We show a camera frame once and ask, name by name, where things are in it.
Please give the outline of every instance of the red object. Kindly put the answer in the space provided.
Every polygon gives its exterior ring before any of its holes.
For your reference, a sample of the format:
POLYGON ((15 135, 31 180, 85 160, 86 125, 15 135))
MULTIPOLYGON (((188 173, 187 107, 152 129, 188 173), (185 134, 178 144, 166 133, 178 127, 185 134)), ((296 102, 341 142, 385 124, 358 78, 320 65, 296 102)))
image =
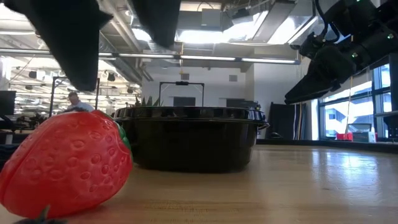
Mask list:
POLYGON ((11 213, 49 218, 110 199, 132 169, 125 132, 101 111, 51 117, 18 147, 0 173, 0 203, 11 213))
POLYGON ((353 133, 337 134, 336 139, 340 141, 353 141, 353 133))

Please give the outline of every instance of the glass window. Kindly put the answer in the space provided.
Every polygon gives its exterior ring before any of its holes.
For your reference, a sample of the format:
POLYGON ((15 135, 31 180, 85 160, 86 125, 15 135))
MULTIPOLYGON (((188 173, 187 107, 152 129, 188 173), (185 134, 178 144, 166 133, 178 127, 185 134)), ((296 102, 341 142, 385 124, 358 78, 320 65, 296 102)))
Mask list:
POLYGON ((378 90, 380 88, 389 87, 391 85, 389 64, 375 68, 373 70, 373 73, 375 89, 378 90))
MULTIPOLYGON (((372 91, 372 81, 368 81, 366 83, 352 87, 351 88, 351 96, 353 96, 355 94, 359 94, 359 93, 366 93, 368 91, 372 91)), ((337 99, 344 98, 344 97, 349 97, 349 90, 344 90, 340 93, 328 96, 323 101, 329 102, 329 101, 337 100, 337 99)))
POLYGON ((380 67, 381 70, 381 88, 389 87, 391 85, 390 79, 390 65, 383 65, 380 67))
POLYGON ((335 137, 336 133, 345 133, 347 124, 359 123, 372 124, 372 131, 374 131, 371 97, 352 100, 349 103, 349 112, 348 101, 325 106, 325 134, 327 137, 335 137))
POLYGON ((383 112, 391 112, 391 93, 383 94, 383 112))

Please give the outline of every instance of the table surface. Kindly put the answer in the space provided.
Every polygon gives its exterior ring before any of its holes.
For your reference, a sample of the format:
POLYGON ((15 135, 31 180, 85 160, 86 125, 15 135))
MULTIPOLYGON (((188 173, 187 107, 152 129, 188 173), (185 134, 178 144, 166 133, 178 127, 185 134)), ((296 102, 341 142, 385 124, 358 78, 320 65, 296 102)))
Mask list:
MULTIPOLYGON (((396 223, 398 156, 256 146, 242 172, 135 167, 120 192, 68 223, 396 223)), ((20 220, 0 206, 0 223, 20 220)))

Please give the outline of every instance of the red strawberry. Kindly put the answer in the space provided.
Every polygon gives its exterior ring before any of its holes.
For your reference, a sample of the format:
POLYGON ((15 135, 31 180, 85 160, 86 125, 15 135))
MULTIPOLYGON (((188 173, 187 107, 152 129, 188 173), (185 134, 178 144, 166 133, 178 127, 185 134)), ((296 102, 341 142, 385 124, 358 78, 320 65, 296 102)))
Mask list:
POLYGON ((132 169, 125 132, 100 111, 56 115, 18 147, 0 173, 0 203, 35 218, 95 207, 120 190, 132 169))

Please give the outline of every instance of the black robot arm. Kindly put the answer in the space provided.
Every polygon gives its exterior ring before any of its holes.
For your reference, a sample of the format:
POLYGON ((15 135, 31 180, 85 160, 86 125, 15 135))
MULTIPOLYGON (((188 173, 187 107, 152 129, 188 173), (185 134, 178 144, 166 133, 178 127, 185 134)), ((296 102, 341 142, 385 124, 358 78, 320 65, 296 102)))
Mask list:
POLYGON ((370 0, 340 0, 320 15, 347 38, 335 44, 336 40, 325 40, 326 32, 307 37, 299 52, 312 61, 307 74, 285 95, 288 104, 335 91, 351 76, 398 50, 396 0, 378 8, 370 0))

